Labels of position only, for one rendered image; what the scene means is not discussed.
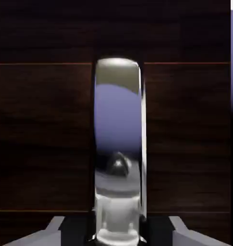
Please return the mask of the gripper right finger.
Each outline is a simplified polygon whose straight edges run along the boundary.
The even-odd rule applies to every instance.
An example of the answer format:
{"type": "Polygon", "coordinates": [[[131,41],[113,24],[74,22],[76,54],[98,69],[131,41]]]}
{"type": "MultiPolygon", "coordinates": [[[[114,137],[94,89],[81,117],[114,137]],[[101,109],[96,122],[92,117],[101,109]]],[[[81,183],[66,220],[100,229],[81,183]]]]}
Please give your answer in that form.
{"type": "Polygon", "coordinates": [[[148,246],[231,246],[187,228],[178,216],[147,217],[148,246]]]}

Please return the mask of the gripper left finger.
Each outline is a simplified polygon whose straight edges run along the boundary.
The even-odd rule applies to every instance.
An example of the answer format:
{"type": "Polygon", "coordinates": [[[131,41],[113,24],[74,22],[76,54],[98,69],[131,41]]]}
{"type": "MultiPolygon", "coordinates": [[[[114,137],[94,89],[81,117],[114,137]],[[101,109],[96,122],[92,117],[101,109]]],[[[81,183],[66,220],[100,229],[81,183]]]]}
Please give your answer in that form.
{"type": "Polygon", "coordinates": [[[94,233],[94,215],[54,216],[45,229],[3,246],[86,246],[94,233]]]}

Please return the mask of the curved silver metal handle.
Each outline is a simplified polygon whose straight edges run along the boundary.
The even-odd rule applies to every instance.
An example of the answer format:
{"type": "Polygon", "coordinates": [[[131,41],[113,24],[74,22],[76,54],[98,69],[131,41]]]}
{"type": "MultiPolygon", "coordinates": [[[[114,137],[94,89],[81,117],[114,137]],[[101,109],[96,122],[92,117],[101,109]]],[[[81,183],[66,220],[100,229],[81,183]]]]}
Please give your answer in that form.
{"type": "Polygon", "coordinates": [[[93,240],[102,246],[147,244],[145,81],[140,65],[110,57],[96,61],[93,240]]]}

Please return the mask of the dark wood cabinet door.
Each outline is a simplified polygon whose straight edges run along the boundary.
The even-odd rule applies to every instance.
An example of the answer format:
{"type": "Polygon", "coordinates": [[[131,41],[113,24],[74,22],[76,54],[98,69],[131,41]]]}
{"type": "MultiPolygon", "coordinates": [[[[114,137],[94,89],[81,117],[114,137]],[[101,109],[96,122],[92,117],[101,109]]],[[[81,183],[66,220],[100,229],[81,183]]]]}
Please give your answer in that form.
{"type": "MultiPolygon", "coordinates": [[[[87,209],[91,72],[0,65],[0,211],[87,209]]],[[[229,212],[229,65],[144,73],[148,211],[229,212]]]]}
{"type": "MultiPolygon", "coordinates": [[[[0,246],[20,237],[45,229],[54,216],[73,216],[86,214],[79,212],[44,211],[1,211],[0,246]]],[[[181,212],[149,213],[151,216],[179,216],[186,226],[194,231],[231,243],[231,214],[229,212],[181,212]]]]}

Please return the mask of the dark wood cabinet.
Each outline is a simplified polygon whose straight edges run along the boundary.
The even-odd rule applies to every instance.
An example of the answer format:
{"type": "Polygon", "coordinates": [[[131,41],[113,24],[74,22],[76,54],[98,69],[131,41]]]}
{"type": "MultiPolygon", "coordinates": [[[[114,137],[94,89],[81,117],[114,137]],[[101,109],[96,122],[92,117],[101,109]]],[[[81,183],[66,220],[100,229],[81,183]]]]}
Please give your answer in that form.
{"type": "Polygon", "coordinates": [[[0,0],[0,65],[229,64],[229,0],[0,0]]]}

